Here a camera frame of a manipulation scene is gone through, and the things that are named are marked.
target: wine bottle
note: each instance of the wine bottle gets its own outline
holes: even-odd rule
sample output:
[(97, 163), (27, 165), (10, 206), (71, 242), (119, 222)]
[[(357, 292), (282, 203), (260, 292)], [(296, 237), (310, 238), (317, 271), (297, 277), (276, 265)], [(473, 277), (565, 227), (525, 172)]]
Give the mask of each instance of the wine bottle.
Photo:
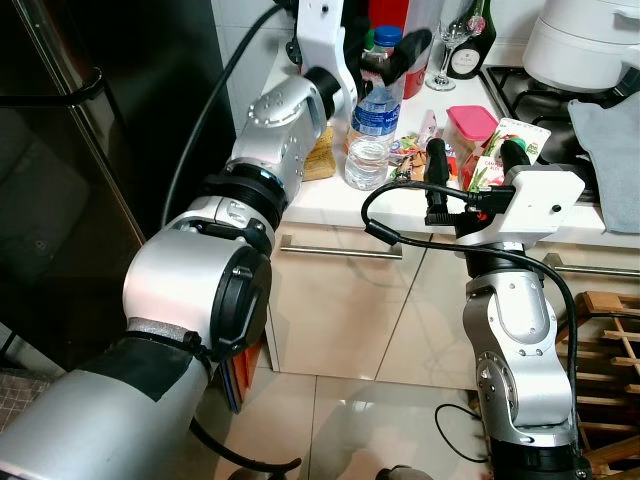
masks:
[(469, 38), (453, 51), (451, 63), (449, 63), (449, 69), (447, 70), (449, 77), (467, 80), (475, 77), (480, 71), (482, 62), (484, 62), (496, 39), (496, 29), (491, 19), (491, 0), (484, 0), (482, 17), (486, 22), (482, 33), (476, 37)]

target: white countertop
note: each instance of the white countertop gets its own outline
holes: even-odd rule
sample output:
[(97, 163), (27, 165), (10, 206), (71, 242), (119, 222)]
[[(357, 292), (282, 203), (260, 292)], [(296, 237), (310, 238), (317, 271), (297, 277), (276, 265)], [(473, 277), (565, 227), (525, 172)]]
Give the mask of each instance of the white countertop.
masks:
[[(294, 66), (281, 48), (263, 91), (270, 90), (294, 73)], [(423, 87), (413, 98), (404, 100), (396, 138), (418, 129), (426, 110), (435, 112), (440, 128), (444, 127), (447, 120), (446, 109), (454, 105), (481, 105), (497, 119), (500, 118), (478, 77), (457, 80), (456, 83), (456, 88), (450, 92), (435, 92)], [(303, 182), (298, 195), (284, 213), (284, 221), (363, 227), (360, 207), (370, 192), (349, 187), (343, 179), (345, 155), (340, 149), (334, 149), (334, 157), (338, 166), (337, 173), (324, 180)], [(462, 211), (460, 200), (450, 198), (449, 205), (453, 213)], [(393, 190), (371, 205), (370, 215), (396, 230), (454, 234), (453, 227), (425, 226), (426, 208), (424, 192)], [(565, 224), (555, 234), (545, 238), (545, 241), (640, 248), (640, 235), (605, 232), (600, 208), (583, 204), (575, 205)]]

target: pot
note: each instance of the pot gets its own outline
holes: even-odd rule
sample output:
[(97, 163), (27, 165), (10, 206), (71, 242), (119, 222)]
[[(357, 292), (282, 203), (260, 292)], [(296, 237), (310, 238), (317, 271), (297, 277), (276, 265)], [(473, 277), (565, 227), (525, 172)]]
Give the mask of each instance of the pot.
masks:
[(615, 87), (640, 69), (637, 0), (547, 0), (523, 57), (533, 78), (574, 92)]

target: water bottle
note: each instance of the water bottle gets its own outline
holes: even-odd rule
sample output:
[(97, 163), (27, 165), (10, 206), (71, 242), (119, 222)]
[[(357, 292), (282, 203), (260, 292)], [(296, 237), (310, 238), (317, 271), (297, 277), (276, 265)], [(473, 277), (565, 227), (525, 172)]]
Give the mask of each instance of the water bottle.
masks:
[[(366, 63), (388, 62), (393, 47), (401, 39), (402, 30), (397, 27), (376, 28), (374, 46), (364, 53)], [(385, 86), (379, 74), (366, 70), (362, 70), (361, 73), (365, 97), (353, 112), (345, 141), (345, 147), (349, 152), (345, 165), (345, 179), (354, 188), (372, 190), (386, 178), (386, 156), (398, 125), (405, 76), (392, 85)], [(352, 151), (356, 140), (357, 152)]]

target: refrigerator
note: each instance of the refrigerator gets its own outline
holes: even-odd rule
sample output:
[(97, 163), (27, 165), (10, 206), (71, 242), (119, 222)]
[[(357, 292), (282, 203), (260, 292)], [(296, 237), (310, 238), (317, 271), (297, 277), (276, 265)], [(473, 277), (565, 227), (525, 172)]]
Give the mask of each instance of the refrigerator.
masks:
[[(128, 265), (221, 71), (210, 0), (0, 2), (0, 322), (63, 368), (124, 331)], [(223, 91), (173, 213), (234, 140)]]

